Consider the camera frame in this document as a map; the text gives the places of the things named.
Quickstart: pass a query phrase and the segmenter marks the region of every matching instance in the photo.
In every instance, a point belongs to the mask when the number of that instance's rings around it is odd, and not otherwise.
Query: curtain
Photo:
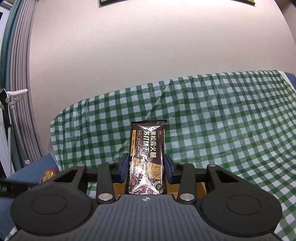
[[[7,91],[28,89],[11,110],[12,157],[16,170],[25,160],[35,161],[44,153],[38,136],[30,91],[29,48],[37,0],[16,0],[4,31],[0,57],[1,87]]]

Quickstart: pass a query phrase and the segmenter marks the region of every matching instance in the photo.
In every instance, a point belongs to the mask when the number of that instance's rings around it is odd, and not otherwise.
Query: green checkered cloth
[[[129,151],[130,120],[167,119],[165,152],[175,162],[215,163],[273,194],[283,210],[275,233],[292,241],[295,117],[296,92],[278,71],[206,74],[82,100],[51,122],[51,140],[60,170],[97,167]]]

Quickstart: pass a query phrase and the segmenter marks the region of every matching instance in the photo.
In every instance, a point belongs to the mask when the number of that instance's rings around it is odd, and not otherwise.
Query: plastic wrapper
[[[39,182],[39,183],[45,182],[45,181],[47,181],[48,179],[54,177],[55,174],[56,174],[56,172],[57,172],[56,169],[46,170],[46,171],[43,173],[43,177],[40,179],[40,182]]]
[[[131,122],[130,194],[161,194],[164,182],[164,140],[166,120]]]

